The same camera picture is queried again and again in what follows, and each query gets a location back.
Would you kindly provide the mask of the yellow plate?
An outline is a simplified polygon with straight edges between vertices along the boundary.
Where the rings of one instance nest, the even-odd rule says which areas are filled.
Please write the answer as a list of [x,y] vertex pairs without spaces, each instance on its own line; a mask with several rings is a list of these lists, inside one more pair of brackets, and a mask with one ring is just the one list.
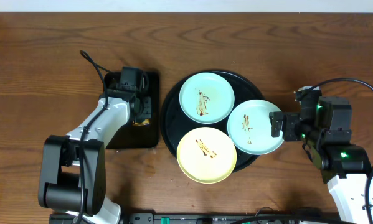
[[224,132],[201,127],[181,138],[177,146],[177,161],[188,178],[202,184],[214,184],[234,171],[237,151]]

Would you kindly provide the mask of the mint green plate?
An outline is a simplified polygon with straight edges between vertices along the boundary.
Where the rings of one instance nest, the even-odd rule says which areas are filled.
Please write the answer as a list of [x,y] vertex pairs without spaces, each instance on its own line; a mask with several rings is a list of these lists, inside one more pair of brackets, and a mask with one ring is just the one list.
[[212,72],[189,77],[179,92],[182,111],[200,124],[214,124],[225,119],[232,111],[235,93],[230,83]]
[[269,114],[281,109],[265,100],[248,100],[233,109],[227,121],[227,133],[234,145],[252,155],[268,154],[284,142],[271,135]]

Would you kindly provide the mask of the orange green sponge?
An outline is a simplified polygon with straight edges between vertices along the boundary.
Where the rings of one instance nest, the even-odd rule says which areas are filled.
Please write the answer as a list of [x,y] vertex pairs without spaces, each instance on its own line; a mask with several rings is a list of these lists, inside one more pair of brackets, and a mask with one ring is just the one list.
[[133,126],[146,126],[150,124],[150,119],[138,119],[132,122]]

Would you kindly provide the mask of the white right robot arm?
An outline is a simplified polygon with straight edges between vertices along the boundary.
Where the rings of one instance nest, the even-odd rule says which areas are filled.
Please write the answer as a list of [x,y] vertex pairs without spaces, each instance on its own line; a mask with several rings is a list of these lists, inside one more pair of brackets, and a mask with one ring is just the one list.
[[373,221],[373,185],[366,190],[372,166],[366,150],[350,142],[352,108],[349,100],[323,96],[318,88],[296,92],[300,112],[271,112],[271,136],[302,141],[303,149],[320,170],[340,219]]

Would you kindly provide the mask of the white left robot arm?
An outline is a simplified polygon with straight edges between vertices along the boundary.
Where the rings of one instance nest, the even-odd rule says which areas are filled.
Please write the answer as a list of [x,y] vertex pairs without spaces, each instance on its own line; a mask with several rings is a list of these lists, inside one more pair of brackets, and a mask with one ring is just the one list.
[[79,127],[65,136],[49,136],[40,172],[40,206],[93,223],[118,223],[121,208],[106,196],[105,149],[156,146],[158,101],[158,81],[143,90],[112,84]]

